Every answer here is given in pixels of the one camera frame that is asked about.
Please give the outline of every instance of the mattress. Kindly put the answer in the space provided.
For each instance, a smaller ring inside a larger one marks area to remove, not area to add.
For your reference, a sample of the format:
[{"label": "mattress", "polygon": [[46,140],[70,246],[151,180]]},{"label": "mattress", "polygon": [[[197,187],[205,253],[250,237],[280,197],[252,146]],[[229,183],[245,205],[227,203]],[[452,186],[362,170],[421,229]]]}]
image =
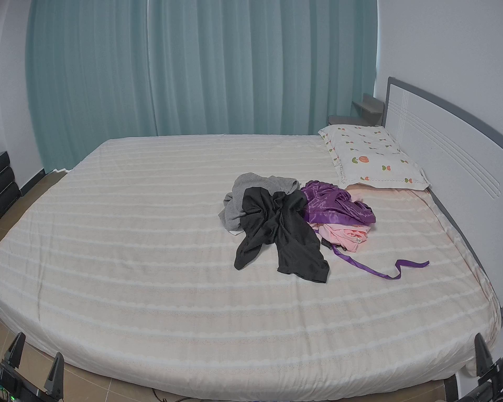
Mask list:
[{"label": "mattress", "polygon": [[244,172],[333,182],[318,136],[110,140],[0,242],[0,318],[66,361],[197,398],[325,400],[446,378],[492,344],[498,302],[427,192],[357,190],[377,223],[326,284],[278,273],[274,245],[241,271],[244,234],[217,216]]}]

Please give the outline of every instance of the tiled floor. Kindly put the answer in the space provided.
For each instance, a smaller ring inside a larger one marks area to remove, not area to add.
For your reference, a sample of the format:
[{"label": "tiled floor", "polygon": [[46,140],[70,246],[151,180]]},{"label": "tiled floor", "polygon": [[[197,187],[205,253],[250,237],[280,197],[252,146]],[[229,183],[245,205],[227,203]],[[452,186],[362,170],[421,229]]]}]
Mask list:
[{"label": "tiled floor", "polygon": [[[19,220],[23,213],[35,200],[40,197],[51,186],[56,184],[66,173],[53,172],[46,175],[36,184],[24,197],[19,199],[0,218],[0,240],[7,234],[8,230]],[[14,339],[15,334],[0,322],[0,345],[3,357],[5,350]],[[47,373],[52,364],[52,358],[45,353],[26,344],[19,372],[39,388],[43,389]],[[174,402],[181,398],[167,392],[157,391],[161,400]],[[400,389],[395,392],[385,394],[375,394],[360,396],[350,399],[343,399],[344,402],[434,402],[438,399],[445,399],[445,389],[443,381],[430,381],[425,384],[416,385],[410,388]],[[64,400],[66,402],[158,402],[150,388],[119,381],[109,377],[93,374],[69,364],[65,364],[64,373]]]}]

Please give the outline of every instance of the headboard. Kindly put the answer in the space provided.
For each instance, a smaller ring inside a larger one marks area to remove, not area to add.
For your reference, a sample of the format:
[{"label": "headboard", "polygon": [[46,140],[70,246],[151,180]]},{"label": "headboard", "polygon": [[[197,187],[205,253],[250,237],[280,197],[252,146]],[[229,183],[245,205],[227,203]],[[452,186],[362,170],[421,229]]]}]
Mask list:
[{"label": "headboard", "polygon": [[389,77],[383,126],[425,171],[432,196],[503,302],[503,135],[452,103]]}]

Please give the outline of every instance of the pillow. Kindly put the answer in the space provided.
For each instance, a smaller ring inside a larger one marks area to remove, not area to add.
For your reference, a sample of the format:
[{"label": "pillow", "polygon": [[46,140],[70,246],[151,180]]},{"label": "pillow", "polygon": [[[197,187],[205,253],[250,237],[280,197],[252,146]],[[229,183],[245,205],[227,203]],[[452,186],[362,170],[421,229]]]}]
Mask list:
[{"label": "pillow", "polygon": [[422,170],[381,126],[332,125],[318,131],[332,157],[339,187],[361,183],[376,188],[424,190]]}]

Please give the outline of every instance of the curtain fold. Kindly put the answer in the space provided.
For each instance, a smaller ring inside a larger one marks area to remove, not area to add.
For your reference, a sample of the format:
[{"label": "curtain fold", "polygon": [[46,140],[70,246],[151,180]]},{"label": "curtain fold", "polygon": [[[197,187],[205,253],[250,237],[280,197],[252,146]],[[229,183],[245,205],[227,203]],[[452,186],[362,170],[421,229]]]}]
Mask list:
[{"label": "curtain fold", "polygon": [[32,2],[27,84],[46,170],[109,138],[315,134],[373,93],[375,0]]}]

